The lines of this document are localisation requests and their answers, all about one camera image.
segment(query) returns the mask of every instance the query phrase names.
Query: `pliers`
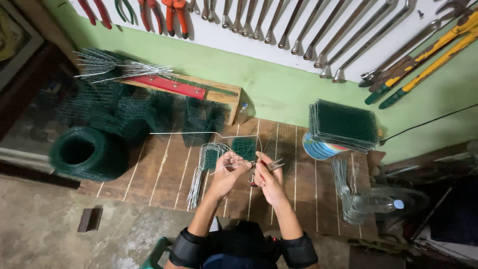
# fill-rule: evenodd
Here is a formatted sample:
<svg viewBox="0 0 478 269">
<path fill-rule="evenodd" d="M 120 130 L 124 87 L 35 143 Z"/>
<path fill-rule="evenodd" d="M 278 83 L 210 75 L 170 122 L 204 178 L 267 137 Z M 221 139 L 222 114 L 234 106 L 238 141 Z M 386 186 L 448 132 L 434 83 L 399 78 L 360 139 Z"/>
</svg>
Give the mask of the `pliers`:
<svg viewBox="0 0 478 269">
<path fill-rule="evenodd" d="M 131 21 L 131 24 L 134 24 L 134 16 L 133 16 L 133 8 L 131 7 L 130 5 L 130 2 L 128 0 L 123 0 L 123 3 L 124 5 L 126 6 L 126 8 L 128 9 L 128 12 L 130 13 L 130 21 Z M 126 22 L 126 14 L 123 16 L 123 12 L 122 10 L 120 9 L 120 0 L 115 0 L 115 7 L 116 7 L 116 11 L 118 12 L 119 16 L 121 17 L 121 19 Z"/>
<path fill-rule="evenodd" d="M 279 164 L 279 162 L 282 161 L 282 160 L 283 160 L 283 158 L 280 158 L 278 160 L 275 160 L 275 161 L 271 162 L 270 164 L 266 164 L 263 160 L 261 160 L 261 163 L 267 168 L 267 170 L 269 172 L 272 172 L 272 171 L 276 170 L 277 168 L 285 165 L 284 163 Z M 250 181 L 250 186 L 251 187 L 258 187 L 256 185 L 256 183 L 254 182 L 254 177 L 252 177 L 252 180 Z"/>
<path fill-rule="evenodd" d="M 163 34 L 163 28 L 161 27 L 161 19 L 159 15 L 159 11 L 157 10 L 156 7 L 156 0 L 148 0 L 148 6 L 151 8 L 152 12 L 154 13 L 154 16 L 156 17 L 156 20 L 158 21 L 158 34 Z M 141 13 L 141 20 L 143 21 L 144 28 L 149 32 L 151 31 L 151 28 L 148 24 L 148 20 L 146 18 L 146 1 L 145 0 L 138 0 L 138 3 L 140 4 L 140 13 Z"/>
<path fill-rule="evenodd" d="M 101 15 L 101 19 L 103 20 L 103 24 L 105 25 L 106 28 L 112 29 L 113 27 L 111 26 L 111 23 L 109 22 L 108 14 L 106 13 L 105 6 L 103 5 L 103 2 L 101 0 L 93 0 L 96 4 L 96 7 L 98 7 L 99 14 Z M 91 8 L 88 6 L 88 3 L 86 0 L 78 0 L 78 3 L 80 4 L 81 8 L 86 12 L 90 23 L 92 25 L 96 26 L 96 19 L 95 15 L 91 11 Z"/>
<path fill-rule="evenodd" d="M 166 10 L 166 27 L 170 36 L 174 36 L 173 28 L 173 8 L 178 14 L 179 23 L 181 24 L 181 32 L 183 38 L 186 39 L 189 35 L 187 31 L 186 18 L 184 16 L 184 7 L 186 6 L 186 0 L 161 0 L 161 2 L 167 7 Z"/>
</svg>

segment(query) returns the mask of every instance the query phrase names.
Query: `black wristband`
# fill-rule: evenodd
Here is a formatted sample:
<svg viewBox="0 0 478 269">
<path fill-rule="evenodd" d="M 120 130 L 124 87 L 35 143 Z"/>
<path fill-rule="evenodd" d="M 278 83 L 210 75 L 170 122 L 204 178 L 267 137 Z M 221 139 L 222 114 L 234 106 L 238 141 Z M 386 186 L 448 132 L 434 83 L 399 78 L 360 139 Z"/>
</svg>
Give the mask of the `black wristband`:
<svg viewBox="0 0 478 269">
<path fill-rule="evenodd" d="M 169 260 L 176 266 L 188 268 L 196 268 L 200 266 L 202 256 L 202 244 L 206 237 L 201 237 L 188 232 L 187 227 L 184 228 L 176 238 Z"/>
<path fill-rule="evenodd" d="M 319 261 L 312 240 L 306 232 L 298 239 L 281 238 L 281 253 L 287 266 L 295 269 L 307 268 Z"/>
</svg>

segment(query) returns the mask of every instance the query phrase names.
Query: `wire mesh roll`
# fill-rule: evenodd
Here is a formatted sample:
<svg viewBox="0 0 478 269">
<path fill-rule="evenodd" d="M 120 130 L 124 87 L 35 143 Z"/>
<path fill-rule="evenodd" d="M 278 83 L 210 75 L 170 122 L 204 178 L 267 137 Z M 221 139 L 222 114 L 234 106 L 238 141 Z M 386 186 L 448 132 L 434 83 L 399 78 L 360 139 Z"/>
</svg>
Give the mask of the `wire mesh roll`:
<svg viewBox="0 0 478 269">
<path fill-rule="evenodd" d="M 119 137 L 79 126 L 58 137 L 50 151 L 50 164 L 59 173 L 105 182 L 127 170 L 128 152 Z"/>
</svg>

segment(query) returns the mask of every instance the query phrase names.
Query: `red metal strip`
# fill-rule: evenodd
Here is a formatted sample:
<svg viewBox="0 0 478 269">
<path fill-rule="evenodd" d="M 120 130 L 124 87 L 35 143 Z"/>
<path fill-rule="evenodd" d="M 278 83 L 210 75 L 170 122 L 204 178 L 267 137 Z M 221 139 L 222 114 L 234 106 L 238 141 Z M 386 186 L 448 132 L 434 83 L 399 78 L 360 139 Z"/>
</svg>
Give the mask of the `red metal strip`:
<svg viewBox="0 0 478 269">
<path fill-rule="evenodd" d="M 160 78 L 157 76 L 137 76 L 128 78 L 128 80 L 198 99 L 204 99 L 204 94 L 206 93 L 206 90 L 203 88 L 198 88 L 197 86 L 184 84 L 172 79 Z"/>
</svg>

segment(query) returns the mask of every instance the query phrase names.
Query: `wooden workbench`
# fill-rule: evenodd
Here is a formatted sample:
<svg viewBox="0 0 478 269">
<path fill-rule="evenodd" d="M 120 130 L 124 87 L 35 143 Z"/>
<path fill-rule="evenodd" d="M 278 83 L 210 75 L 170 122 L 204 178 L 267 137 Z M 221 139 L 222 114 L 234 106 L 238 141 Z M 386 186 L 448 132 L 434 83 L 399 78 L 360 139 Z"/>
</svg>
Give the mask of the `wooden workbench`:
<svg viewBox="0 0 478 269">
<path fill-rule="evenodd" d="M 225 135 L 258 134 L 263 145 L 276 122 L 252 118 L 242 125 L 227 126 Z M 341 217 L 341 200 L 332 179 L 329 161 L 312 159 L 304 151 L 302 135 L 307 128 L 296 129 L 293 143 L 297 145 L 296 170 L 286 179 L 285 189 L 305 231 L 346 238 L 377 239 L 373 215 L 361 226 L 345 224 Z M 130 169 L 118 179 L 95 183 L 85 180 L 79 193 L 186 211 L 186 198 L 194 169 L 199 162 L 200 147 L 186 148 L 180 134 L 158 138 L 151 135 L 142 147 L 131 153 Z M 348 180 L 352 166 L 357 172 L 357 189 L 369 187 L 366 155 L 342 153 L 349 158 Z M 207 191 L 213 176 L 204 176 L 201 191 Z M 221 203 L 217 215 L 232 219 L 258 222 L 263 231 L 278 229 L 277 218 L 259 188 L 251 188 L 247 178 L 240 178 L 229 197 Z"/>
</svg>

